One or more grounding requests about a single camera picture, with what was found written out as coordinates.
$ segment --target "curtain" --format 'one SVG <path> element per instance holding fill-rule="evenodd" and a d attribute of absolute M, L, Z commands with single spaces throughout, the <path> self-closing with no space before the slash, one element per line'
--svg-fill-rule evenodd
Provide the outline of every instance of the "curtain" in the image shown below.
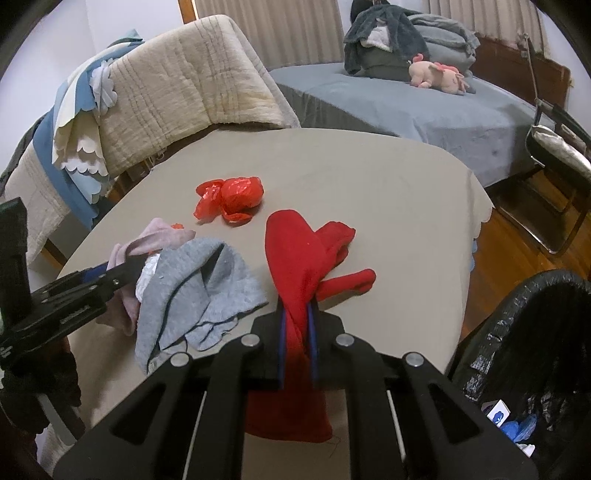
<path fill-rule="evenodd" d="M 268 70 L 343 61 L 336 0 L 194 0 L 199 18 L 231 17 Z"/>
<path fill-rule="evenodd" d="M 426 12 L 453 18 L 485 37 L 511 47 L 527 33 L 537 51 L 547 51 L 548 41 L 538 9 L 530 0 L 423 0 Z"/>

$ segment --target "wooden headboard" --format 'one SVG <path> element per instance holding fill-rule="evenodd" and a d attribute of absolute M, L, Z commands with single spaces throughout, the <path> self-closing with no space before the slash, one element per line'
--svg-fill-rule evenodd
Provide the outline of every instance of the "wooden headboard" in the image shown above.
<path fill-rule="evenodd" d="M 519 50 L 499 40 L 486 37 L 479 37 L 479 40 L 480 47 L 476 50 L 472 73 L 533 105 L 534 85 L 527 57 L 523 58 Z M 570 87 L 570 70 L 540 54 L 534 59 L 534 68 L 538 76 L 540 98 L 564 107 Z"/>

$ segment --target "table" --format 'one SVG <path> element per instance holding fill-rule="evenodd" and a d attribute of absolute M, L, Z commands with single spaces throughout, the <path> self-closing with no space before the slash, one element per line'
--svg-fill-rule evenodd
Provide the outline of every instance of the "table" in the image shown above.
<path fill-rule="evenodd" d="M 253 220 L 239 227 L 221 218 L 198 225 L 192 215 L 199 199 L 195 187 L 236 176 L 262 180 L 264 201 Z M 364 268 L 377 274 L 370 292 L 342 303 L 328 300 L 321 308 L 339 315 L 349 333 L 377 351 L 396 356 L 419 351 L 444 370 L 462 326 L 472 241 L 491 208 L 472 172 L 427 144 L 352 131 L 224 128 L 157 166 L 90 233 L 62 275 L 106 261 L 115 243 L 135 238 L 154 217 L 182 223 L 198 236 L 220 238 L 242 254 L 269 298 L 269 305 L 241 320 L 227 341 L 275 308 L 265 223 L 276 210 L 295 209 L 313 229 L 338 220 L 357 230 L 349 256 L 331 276 Z M 134 341 L 95 322 L 70 336 L 87 424 L 96 424 L 143 380 Z M 244 478 L 276 478 L 278 471 L 284 479 L 301 479 L 302 472 L 309 478 L 347 478 L 343 395 L 330 394 L 328 403 L 341 445 L 247 436 Z"/>

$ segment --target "gray bedsheet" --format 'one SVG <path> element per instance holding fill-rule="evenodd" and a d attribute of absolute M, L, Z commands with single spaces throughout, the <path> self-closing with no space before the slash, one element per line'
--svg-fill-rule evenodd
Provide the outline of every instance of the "gray bedsheet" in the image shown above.
<path fill-rule="evenodd" d="M 534 107 L 484 80 L 468 79 L 476 93 L 459 96 L 348 76 L 342 63 L 284 67 L 271 76 L 302 127 L 373 132 L 436 145 L 464 162 L 485 187 L 531 166 L 524 141 Z"/>

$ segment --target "dark gray blanket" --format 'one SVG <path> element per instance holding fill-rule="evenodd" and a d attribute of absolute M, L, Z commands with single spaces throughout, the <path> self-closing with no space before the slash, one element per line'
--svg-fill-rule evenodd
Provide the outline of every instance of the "dark gray blanket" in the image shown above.
<path fill-rule="evenodd" d="M 345 70 L 353 75 L 361 70 L 361 57 L 367 50 L 361 45 L 376 27 L 378 19 L 388 26 L 392 53 L 403 60 L 412 60 L 422 53 L 426 60 L 429 50 L 423 36 L 414 27 L 407 15 L 419 12 L 399 7 L 398 5 L 375 5 L 361 12 L 345 36 Z"/>
<path fill-rule="evenodd" d="M 18 143 L 14 153 L 12 154 L 10 162 L 8 162 L 8 167 L 6 167 L 6 169 L 2 172 L 2 175 L 0 175 L 0 197 L 4 195 L 4 189 L 6 188 L 6 184 L 10 178 L 10 175 L 13 171 L 15 171 L 16 167 L 18 167 L 18 162 L 21 160 L 22 154 L 25 153 L 29 143 L 31 143 L 33 140 L 33 135 L 35 135 L 37 127 L 39 127 L 39 124 L 41 123 L 41 120 L 45 118 L 45 115 L 37 119 L 33 126 L 22 136 L 21 141 Z"/>

